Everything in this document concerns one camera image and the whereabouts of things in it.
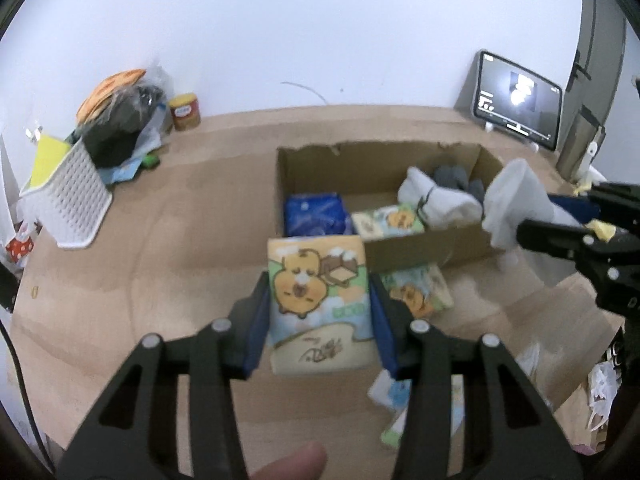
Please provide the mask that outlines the operator thumb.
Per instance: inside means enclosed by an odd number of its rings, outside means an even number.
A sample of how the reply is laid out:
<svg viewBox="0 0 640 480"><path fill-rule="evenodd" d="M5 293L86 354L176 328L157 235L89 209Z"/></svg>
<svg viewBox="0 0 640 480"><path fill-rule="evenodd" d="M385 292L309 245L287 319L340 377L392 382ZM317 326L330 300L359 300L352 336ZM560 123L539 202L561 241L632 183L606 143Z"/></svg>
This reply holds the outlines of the operator thumb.
<svg viewBox="0 0 640 480"><path fill-rule="evenodd" d="M263 466L252 474L253 480L318 480L328 462L326 448L309 442L294 453Z"/></svg>

